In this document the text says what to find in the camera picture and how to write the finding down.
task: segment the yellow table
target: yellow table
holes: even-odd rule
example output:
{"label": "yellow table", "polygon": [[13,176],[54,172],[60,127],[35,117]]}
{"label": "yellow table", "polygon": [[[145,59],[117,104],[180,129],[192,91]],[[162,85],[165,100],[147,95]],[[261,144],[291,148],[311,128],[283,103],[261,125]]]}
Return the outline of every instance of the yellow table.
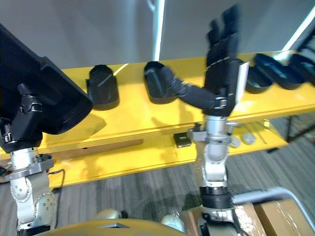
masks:
{"label": "yellow table", "polygon": [[[244,61],[249,61],[255,54],[240,54],[239,58]],[[189,59],[174,59],[162,61],[186,82],[190,82],[202,86],[204,82],[205,58],[189,58]],[[40,153],[52,153],[57,151],[72,150],[78,148],[88,148],[105,144],[112,144],[123,141],[136,139],[144,139],[144,143],[139,146],[123,148],[125,151],[117,150],[117,155],[112,156],[112,152],[98,154],[97,157],[103,156],[106,158],[106,163],[102,160],[103,165],[112,165],[109,159],[117,158],[117,156],[127,155],[131,150],[137,150],[137,154],[128,162],[133,162],[131,166],[118,163],[122,166],[117,171],[108,171],[108,168],[113,167],[97,167],[94,177],[88,177],[88,174],[83,177],[75,177],[76,180],[69,180],[70,170],[66,177],[66,183],[78,183],[89,181],[102,177],[132,173],[164,167],[184,162],[191,162],[193,158],[184,157],[184,161],[173,161],[172,155],[168,158],[157,159],[154,164],[148,164],[145,161],[147,156],[159,156],[160,142],[170,137],[170,134],[184,132],[192,127],[195,122],[202,121],[202,113],[199,109],[190,105],[184,104],[179,99],[164,104],[157,105],[149,101],[147,91],[143,83],[143,68],[144,63],[128,64],[123,70],[117,74],[119,85],[120,104],[118,107],[109,111],[91,111],[91,113],[77,126],[60,135],[43,135]],[[122,65],[111,65],[113,71],[116,71]],[[65,69],[63,72],[69,76],[79,87],[86,91],[86,79],[89,78],[89,71],[92,67]],[[245,92],[241,102],[237,104],[230,116],[230,120],[235,120],[240,123],[251,122],[263,118],[275,118],[298,114],[302,112],[315,110],[315,88],[305,83],[295,90],[285,90],[278,85],[273,85],[266,92],[261,94],[250,94]],[[268,137],[268,144],[260,146],[259,144],[253,147],[245,147],[238,149],[238,154],[247,153],[249,151],[268,149],[273,147],[281,147],[286,142],[277,133]],[[172,153],[176,153],[173,143],[168,142],[168,146],[172,147]],[[1,152],[2,159],[8,159],[9,156]],[[56,161],[54,168],[71,166],[69,160]],[[86,169],[90,172],[91,166],[88,164],[80,164],[79,171]]]}
{"label": "yellow table", "polygon": [[[283,147],[286,141],[279,135],[276,129],[264,129],[257,123],[247,125],[256,137],[254,145],[241,143],[238,148],[230,148],[230,155]],[[260,135],[267,141],[265,144]],[[245,127],[235,128],[233,135],[240,138],[241,134],[248,132]],[[121,176],[140,171],[170,167],[194,162],[196,158],[195,145],[176,148],[172,135],[160,135],[145,138],[143,143],[136,146],[125,147],[117,150],[101,152],[92,155],[71,159],[56,159],[51,171],[65,169],[65,185],[88,182],[106,177]],[[50,186],[59,187],[62,175],[50,177]]]}

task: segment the robotic hand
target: robotic hand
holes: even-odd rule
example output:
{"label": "robotic hand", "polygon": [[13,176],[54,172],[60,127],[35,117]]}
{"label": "robotic hand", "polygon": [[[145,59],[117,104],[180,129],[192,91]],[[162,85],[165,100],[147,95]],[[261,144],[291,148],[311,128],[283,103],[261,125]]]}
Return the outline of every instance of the robotic hand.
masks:
{"label": "robotic hand", "polygon": [[208,235],[208,223],[232,223],[241,235],[231,194],[227,190],[225,162],[228,158],[229,134],[236,122],[226,122],[235,104],[244,92],[248,63],[240,65],[236,59],[238,45],[238,9],[233,6],[223,12],[224,30],[220,32],[216,20],[211,22],[207,37],[210,49],[207,54],[207,71],[203,88],[185,84],[168,68],[162,68],[169,86],[184,102],[202,109],[205,125],[197,124],[189,130],[196,142],[197,159],[195,170],[202,198],[200,229]]}
{"label": "robotic hand", "polygon": [[38,154],[42,132],[60,134],[92,109],[87,95],[48,58],[40,58],[0,24],[0,146],[10,153],[5,176],[17,204],[17,234],[50,229],[55,198],[45,170],[49,155]]}

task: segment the cardboard box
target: cardboard box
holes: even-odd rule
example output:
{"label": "cardboard box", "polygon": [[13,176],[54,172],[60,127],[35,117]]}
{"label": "cardboard box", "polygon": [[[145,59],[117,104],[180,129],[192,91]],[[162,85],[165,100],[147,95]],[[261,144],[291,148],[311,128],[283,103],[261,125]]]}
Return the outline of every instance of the cardboard box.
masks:
{"label": "cardboard box", "polygon": [[267,236],[314,236],[294,200],[273,201],[254,207]]}
{"label": "cardboard box", "polygon": [[[236,206],[236,214],[239,218],[242,229],[250,236],[266,236],[264,228],[260,223],[260,220],[255,212],[252,204],[248,203],[241,206]],[[198,219],[201,218],[200,207],[192,208],[190,210],[183,211],[181,219],[184,221],[187,233],[190,236],[199,236],[198,234]],[[228,225],[213,225],[213,235],[233,235],[229,232],[234,232],[234,228]]]}

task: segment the gray wall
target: gray wall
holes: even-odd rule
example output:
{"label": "gray wall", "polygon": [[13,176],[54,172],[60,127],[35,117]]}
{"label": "gray wall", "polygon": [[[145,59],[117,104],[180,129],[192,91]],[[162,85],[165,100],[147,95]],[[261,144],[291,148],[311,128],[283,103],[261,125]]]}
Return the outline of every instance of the gray wall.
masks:
{"label": "gray wall", "polygon": [[[237,0],[166,0],[161,59],[203,56],[208,23]],[[240,52],[282,49],[314,0],[242,0]],[[61,68],[149,61],[145,0],[0,0],[0,22]]]}

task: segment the black glove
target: black glove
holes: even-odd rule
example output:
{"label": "black glove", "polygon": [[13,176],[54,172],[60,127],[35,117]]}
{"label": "black glove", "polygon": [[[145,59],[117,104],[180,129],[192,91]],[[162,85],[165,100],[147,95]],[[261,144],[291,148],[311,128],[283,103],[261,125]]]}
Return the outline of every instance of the black glove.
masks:
{"label": "black glove", "polygon": [[203,109],[212,116],[227,117],[235,106],[239,62],[236,60],[237,48],[237,6],[222,14],[224,32],[220,35],[218,24],[211,22],[212,30],[207,34],[210,50],[207,55],[205,86],[199,88],[186,84],[174,76],[169,67],[161,69],[166,83],[184,102]]}
{"label": "black glove", "polygon": [[204,88],[226,98],[226,106],[204,109],[212,116],[228,117],[235,106],[239,61],[236,59],[238,46],[238,7],[234,5],[222,14],[224,30],[220,32],[216,20],[211,22],[207,37],[210,50],[207,54],[207,71]]}

